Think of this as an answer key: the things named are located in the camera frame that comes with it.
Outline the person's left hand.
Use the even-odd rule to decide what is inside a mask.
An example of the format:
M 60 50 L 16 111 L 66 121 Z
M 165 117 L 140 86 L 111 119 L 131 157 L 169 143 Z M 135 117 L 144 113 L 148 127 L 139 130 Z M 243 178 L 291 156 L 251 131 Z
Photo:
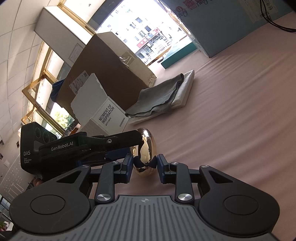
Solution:
M 34 177 L 34 179 L 32 180 L 32 183 L 34 187 L 37 187 L 43 183 L 43 180 L 40 179 L 39 177 Z

